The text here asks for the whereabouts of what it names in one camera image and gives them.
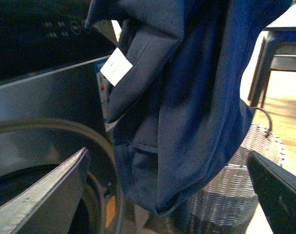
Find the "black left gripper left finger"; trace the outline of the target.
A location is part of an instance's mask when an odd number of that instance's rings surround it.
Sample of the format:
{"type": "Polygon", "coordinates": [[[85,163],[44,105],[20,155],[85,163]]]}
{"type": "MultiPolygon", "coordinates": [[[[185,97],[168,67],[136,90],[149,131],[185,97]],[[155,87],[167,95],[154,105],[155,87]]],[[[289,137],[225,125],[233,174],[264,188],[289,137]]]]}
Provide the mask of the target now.
{"type": "Polygon", "coordinates": [[[0,234],[66,234],[81,200],[90,156],[80,149],[0,206],[0,234]]]}

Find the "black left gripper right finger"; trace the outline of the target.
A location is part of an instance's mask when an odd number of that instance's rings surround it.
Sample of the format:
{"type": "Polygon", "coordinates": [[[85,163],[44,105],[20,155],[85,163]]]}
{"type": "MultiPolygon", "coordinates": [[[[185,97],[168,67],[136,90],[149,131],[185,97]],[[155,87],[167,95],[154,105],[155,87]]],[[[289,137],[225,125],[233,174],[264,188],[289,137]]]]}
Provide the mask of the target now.
{"type": "Polygon", "coordinates": [[[256,151],[246,165],[272,232],[296,234],[296,176],[256,151]]]}

